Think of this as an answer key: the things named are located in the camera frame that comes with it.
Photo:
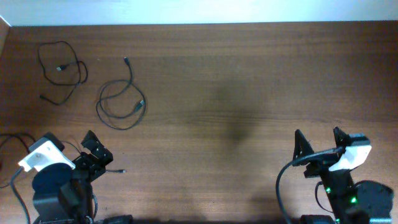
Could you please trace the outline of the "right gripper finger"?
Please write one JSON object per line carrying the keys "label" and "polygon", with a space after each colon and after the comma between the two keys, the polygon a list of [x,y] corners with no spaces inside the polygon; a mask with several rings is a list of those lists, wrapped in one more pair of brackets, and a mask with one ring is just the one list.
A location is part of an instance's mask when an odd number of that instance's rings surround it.
{"label": "right gripper finger", "polygon": [[342,131],[339,127],[333,128],[333,135],[337,147],[346,147],[349,143],[350,136]]}
{"label": "right gripper finger", "polygon": [[301,157],[309,156],[314,153],[310,143],[307,141],[301,130],[295,131],[295,147],[293,153],[293,160]]}

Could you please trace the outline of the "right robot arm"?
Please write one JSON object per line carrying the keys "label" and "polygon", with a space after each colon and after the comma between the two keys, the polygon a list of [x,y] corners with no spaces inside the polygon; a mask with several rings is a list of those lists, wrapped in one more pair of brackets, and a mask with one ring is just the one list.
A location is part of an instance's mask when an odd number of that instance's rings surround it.
{"label": "right robot arm", "polygon": [[305,166],[306,178],[321,178],[333,216],[302,215],[300,223],[392,223],[394,191],[379,182],[355,183],[351,171],[365,162],[371,143],[363,134],[333,128],[336,147],[314,152],[300,130],[295,131],[294,166]]}

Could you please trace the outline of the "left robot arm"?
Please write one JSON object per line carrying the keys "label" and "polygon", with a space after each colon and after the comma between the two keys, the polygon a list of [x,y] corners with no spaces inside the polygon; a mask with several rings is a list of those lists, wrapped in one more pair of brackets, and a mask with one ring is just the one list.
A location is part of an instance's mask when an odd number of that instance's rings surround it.
{"label": "left robot arm", "polygon": [[52,133],[33,143],[29,151],[39,160],[39,170],[32,181],[33,204],[39,223],[93,223],[98,202],[91,183],[106,172],[112,153],[89,130],[81,152],[70,161],[62,153],[65,146]]}

